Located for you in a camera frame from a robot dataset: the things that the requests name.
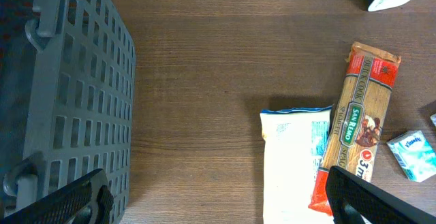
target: red package end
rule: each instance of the red package end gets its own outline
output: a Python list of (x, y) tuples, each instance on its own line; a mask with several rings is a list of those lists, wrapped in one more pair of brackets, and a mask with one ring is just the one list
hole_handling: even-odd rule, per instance
[(328, 204), (326, 193), (327, 177), (327, 171), (318, 170), (315, 189), (313, 190), (312, 201), (311, 204), (309, 204), (309, 208), (332, 216), (332, 209), (330, 208), (330, 204)]

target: teal packet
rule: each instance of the teal packet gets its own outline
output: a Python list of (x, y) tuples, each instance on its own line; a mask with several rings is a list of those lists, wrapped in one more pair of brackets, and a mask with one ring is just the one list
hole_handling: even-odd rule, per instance
[(388, 146), (409, 180), (422, 182), (436, 174), (436, 154), (421, 131), (408, 131)]

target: wooden table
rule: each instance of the wooden table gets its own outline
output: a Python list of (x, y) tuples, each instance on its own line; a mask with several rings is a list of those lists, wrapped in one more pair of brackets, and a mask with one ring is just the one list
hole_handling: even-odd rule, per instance
[[(261, 223), (260, 110), (337, 102), (355, 40), (403, 56), (382, 139), (436, 148), (436, 0), (113, 1), (138, 57), (126, 223)], [(436, 214), (436, 176), (409, 181), (385, 144), (373, 183)]]

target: crate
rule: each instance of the crate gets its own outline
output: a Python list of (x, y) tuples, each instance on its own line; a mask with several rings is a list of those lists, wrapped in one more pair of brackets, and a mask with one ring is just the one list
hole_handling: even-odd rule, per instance
[(134, 43), (111, 0), (33, 0), (33, 11), (22, 159), (35, 166), (36, 199), (102, 168), (118, 223), (129, 199)]

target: wooden floor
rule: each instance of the wooden floor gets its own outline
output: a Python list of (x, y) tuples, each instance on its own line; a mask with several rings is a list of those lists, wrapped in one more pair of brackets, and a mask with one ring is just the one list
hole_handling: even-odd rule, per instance
[[(125, 223), (262, 223), (260, 110), (337, 102), (355, 40), (403, 56), (382, 139), (436, 148), (436, 0), (113, 2), (138, 57)], [(436, 176), (408, 181), (385, 144), (373, 183), (436, 214)]]

